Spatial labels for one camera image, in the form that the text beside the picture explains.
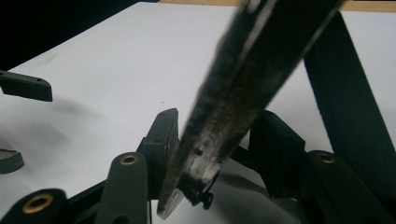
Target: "white surface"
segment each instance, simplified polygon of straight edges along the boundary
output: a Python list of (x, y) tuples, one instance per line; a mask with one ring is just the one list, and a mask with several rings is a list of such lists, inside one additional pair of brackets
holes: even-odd
[[(113, 158), (135, 151), (165, 109), (178, 109), (181, 134), (233, 11), (139, 3), (12, 69), (46, 79), (54, 102), (0, 96), (0, 148), (25, 160), (21, 170), (0, 175), (0, 217), (38, 189), (71, 197), (102, 181)], [(394, 141), (396, 14), (343, 15)], [(303, 66), (268, 109), (306, 141), (306, 150), (331, 150)], [(183, 201), (166, 221), (153, 213), (153, 223), (299, 223), (292, 202), (271, 202), (262, 186), (257, 174), (230, 161), (209, 211)]]

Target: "brass insert hole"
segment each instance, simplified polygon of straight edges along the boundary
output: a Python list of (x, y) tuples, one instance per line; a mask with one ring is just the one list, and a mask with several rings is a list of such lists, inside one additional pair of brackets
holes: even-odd
[(128, 156), (124, 156), (121, 160), (120, 163), (122, 165), (131, 165), (134, 164), (135, 162), (137, 162), (137, 157), (134, 155), (128, 155)]
[(324, 154), (324, 153), (318, 154), (318, 158), (321, 161), (326, 162), (326, 163), (334, 163), (335, 162), (335, 158), (334, 157), (329, 156), (329, 155)]
[(29, 200), (22, 208), (23, 213), (32, 214), (48, 207), (53, 201), (53, 196), (48, 193), (36, 195)]

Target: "scratched metal surface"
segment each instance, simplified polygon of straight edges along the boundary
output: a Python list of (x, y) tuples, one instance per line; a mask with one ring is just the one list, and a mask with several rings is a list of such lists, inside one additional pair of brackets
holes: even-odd
[(341, 3), (252, 0), (241, 5), (168, 168), (160, 217), (169, 217), (183, 196), (198, 200)]

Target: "black plastic part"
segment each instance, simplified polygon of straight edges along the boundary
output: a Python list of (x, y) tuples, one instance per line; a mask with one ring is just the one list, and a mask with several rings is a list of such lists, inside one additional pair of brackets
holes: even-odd
[(157, 115), (139, 152), (148, 160), (148, 188), (151, 200), (160, 197), (168, 162), (178, 146), (177, 109), (165, 110)]
[(138, 152), (119, 155), (111, 163), (95, 224), (150, 223), (146, 157)]
[(305, 141), (282, 119), (264, 111), (250, 129), (248, 152), (270, 196), (296, 198), (303, 184)]
[(3, 94), (40, 101), (52, 101), (50, 84), (39, 77), (28, 77), (0, 70), (0, 87)]
[(304, 61), (334, 153), (396, 214), (395, 148), (340, 13)]
[(0, 175), (12, 173), (24, 165), (20, 152), (0, 149)]
[(247, 149), (238, 146), (233, 152), (233, 155), (231, 155), (231, 159), (256, 172), (259, 171), (254, 163), (253, 156)]
[(62, 190), (42, 189), (15, 203), (0, 223), (68, 224), (67, 207), (66, 195)]
[(102, 181), (68, 200), (71, 223), (93, 223), (105, 183)]
[[(325, 220), (312, 223), (396, 223), (340, 157), (325, 151), (310, 151), (308, 158), (308, 182)], [(318, 211), (311, 209), (305, 212), (308, 217), (318, 215)]]

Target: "dark background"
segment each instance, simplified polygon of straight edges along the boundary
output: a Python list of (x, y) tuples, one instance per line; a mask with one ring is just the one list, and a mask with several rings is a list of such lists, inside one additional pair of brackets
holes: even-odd
[(1, 1), (0, 70), (24, 63), (137, 2), (142, 1)]

